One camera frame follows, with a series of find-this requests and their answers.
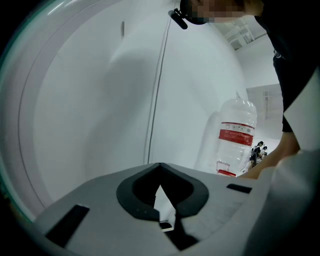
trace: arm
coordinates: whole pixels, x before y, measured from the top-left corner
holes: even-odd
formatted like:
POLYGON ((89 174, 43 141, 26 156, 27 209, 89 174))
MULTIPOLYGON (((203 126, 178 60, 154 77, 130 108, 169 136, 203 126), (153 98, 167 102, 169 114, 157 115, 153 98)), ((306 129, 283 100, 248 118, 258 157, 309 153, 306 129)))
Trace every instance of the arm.
POLYGON ((268 154, 261 163, 241 175, 240 178, 258 179, 264 168, 276 166, 281 159, 295 155, 299 149, 300 147, 294 133, 283 132, 280 143, 276 149, 268 154))

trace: plastic bottle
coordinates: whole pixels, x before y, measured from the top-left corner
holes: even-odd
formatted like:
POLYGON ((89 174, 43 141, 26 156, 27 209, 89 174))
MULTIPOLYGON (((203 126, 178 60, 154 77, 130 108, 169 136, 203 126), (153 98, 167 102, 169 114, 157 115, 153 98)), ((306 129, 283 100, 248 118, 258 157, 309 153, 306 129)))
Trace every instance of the plastic bottle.
POLYGON ((221 107, 220 120, 213 164, 218 174, 236 177, 250 157, 257 109, 248 100, 230 99, 221 107))

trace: white curved wall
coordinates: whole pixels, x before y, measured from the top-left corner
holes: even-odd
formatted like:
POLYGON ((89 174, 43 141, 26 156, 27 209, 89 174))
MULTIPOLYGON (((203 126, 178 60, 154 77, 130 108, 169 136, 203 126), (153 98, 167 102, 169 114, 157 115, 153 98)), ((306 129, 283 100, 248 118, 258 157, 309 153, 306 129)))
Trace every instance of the white curved wall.
POLYGON ((53 201, 87 180, 147 163, 153 88, 171 7, 122 41, 127 4, 116 3, 83 24, 43 80, 33 137, 53 201))
MULTIPOLYGON (((102 2, 107 6, 111 1, 90 6, 85 1, 64 3, 49 17, 44 14, 41 19, 52 21, 38 23, 39 32, 32 27, 37 33, 33 38, 37 43, 47 33, 48 41, 34 45, 36 59, 24 51, 29 54, 23 57, 30 75, 25 78, 19 139, 27 173, 36 166, 40 174, 34 177, 34 172, 30 179, 34 191, 42 197, 43 182, 50 197, 43 196, 43 207, 89 179, 148 161, 159 63, 173 3, 154 0, 147 6, 155 12, 141 15, 140 9, 131 12, 130 0, 104 10, 99 8, 102 2), (98 14, 89 19, 91 11, 98 14), (60 48, 68 33, 87 19, 60 48), (124 26, 122 40, 123 21, 130 23, 124 26), (32 128, 32 136, 26 127, 32 128), (33 150, 36 164, 29 157, 33 150)), ((209 26, 189 25, 183 31, 172 23, 163 64, 150 162, 193 167, 210 114, 234 98, 236 89, 246 98, 243 78, 233 50, 209 26)), ((23 77, 19 78, 22 89, 23 77)))
POLYGON ((210 115, 220 111, 226 100, 236 98, 236 91, 248 99, 235 51, 215 27, 188 23, 188 29, 182 30, 172 22, 156 106, 151 162, 194 168, 210 115))
POLYGON ((33 119, 38 91, 58 50, 81 24, 119 0, 57 0, 45 4, 17 31, 0 75, 0 172, 26 216, 52 203, 34 156, 33 119))

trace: cable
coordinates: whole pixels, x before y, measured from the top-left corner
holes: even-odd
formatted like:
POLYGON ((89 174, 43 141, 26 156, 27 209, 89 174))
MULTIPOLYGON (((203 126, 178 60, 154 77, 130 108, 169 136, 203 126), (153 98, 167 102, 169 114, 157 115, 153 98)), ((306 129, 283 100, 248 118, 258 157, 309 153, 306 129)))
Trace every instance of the cable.
POLYGON ((148 150, 148 164, 150 163, 150 151, 151 151, 151 142, 152 142, 152 136, 154 133, 154 125, 155 125, 155 116, 156 116, 156 108, 157 108, 157 101, 158 101, 158 93, 159 93, 159 86, 160 86, 160 80, 161 80, 161 75, 162 75, 162 68, 164 64, 164 59, 165 59, 165 53, 166 53, 166 47, 167 47, 167 41, 168 41, 168 35, 169 35, 169 29, 171 25, 171 20, 169 21, 169 25, 166 31, 166 38, 164 42, 164 49, 163 49, 163 54, 162 54, 162 60, 161 60, 161 66, 160 66, 160 75, 158 79, 158 85, 156 89, 156 95, 155 95, 155 103, 154 103, 154 110, 153 110, 153 117, 152 117, 152 125, 151 125, 151 134, 150 134, 150 141, 149 141, 149 150, 148 150))

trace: ceiling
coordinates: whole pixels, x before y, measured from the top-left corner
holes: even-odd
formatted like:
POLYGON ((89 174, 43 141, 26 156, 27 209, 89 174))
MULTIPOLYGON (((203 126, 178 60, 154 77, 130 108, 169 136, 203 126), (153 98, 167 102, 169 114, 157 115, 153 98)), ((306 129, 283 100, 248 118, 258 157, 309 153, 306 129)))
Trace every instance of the ceiling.
POLYGON ((220 31, 235 50, 267 33, 252 15, 247 15, 228 23, 211 23, 211 25, 220 31))

